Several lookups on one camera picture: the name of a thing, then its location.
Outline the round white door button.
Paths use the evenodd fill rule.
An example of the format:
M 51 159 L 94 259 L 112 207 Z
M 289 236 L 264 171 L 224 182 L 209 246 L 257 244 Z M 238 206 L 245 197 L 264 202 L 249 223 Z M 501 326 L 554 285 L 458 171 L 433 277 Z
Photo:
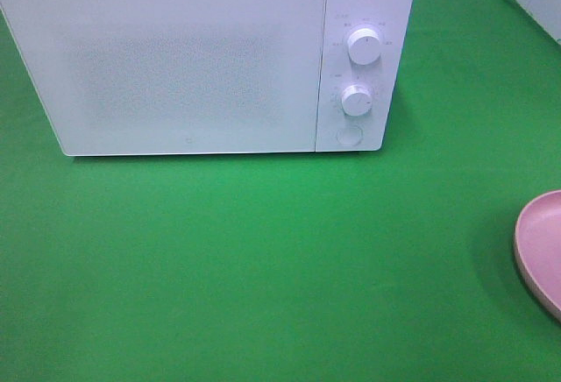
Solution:
M 363 131 L 358 126 L 348 126 L 337 131 L 337 141 L 340 145 L 355 146 L 363 138 Z

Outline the pink round plate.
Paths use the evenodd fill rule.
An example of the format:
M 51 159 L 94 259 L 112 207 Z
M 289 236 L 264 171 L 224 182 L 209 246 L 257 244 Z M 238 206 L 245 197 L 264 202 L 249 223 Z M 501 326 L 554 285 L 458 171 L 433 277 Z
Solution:
M 517 217 L 515 262 L 527 288 L 556 319 L 560 318 L 560 191 L 528 202 Z

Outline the lower white round knob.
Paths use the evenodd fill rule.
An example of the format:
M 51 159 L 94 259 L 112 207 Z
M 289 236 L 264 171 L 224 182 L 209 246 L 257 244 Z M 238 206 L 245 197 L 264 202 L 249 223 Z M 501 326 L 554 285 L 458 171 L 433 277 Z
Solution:
M 350 85 L 341 94 L 341 106 L 347 116 L 363 116 L 373 106 L 372 91 L 367 86 L 361 84 Z

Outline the white round knob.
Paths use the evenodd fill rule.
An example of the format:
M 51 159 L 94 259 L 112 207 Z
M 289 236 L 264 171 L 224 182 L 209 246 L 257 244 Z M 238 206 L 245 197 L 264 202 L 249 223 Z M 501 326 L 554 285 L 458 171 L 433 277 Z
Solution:
M 370 65 L 376 62 L 381 55 L 381 36 L 370 25 L 362 25 L 353 30 L 345 43 L 350 60 L 357 65 Z
M 372 91 L 367 86 L 361 84 L 350 85 L 341 94 L 341 106 L 347 116 L 363 116 L 373 106 Z

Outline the green table cloth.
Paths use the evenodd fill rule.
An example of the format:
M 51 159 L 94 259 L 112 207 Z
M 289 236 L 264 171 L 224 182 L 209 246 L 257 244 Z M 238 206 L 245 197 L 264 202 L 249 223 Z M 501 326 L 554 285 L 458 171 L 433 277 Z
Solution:
M 515 221 L 560 186 L 560 47 L 414 0 L 377 152 L 64 156 L 1 31 L 4 381 L 557 381 Z

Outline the upper white round knob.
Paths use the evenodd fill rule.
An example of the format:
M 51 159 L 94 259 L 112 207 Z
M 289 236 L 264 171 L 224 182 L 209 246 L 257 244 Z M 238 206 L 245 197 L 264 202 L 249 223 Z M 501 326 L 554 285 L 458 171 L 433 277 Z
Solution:
M 345 43 L 350 60 L 357 65 L 370 65 L 376 62 L 381 55 L 381 36 L 370 25 L 362 25 L 353 30 Z

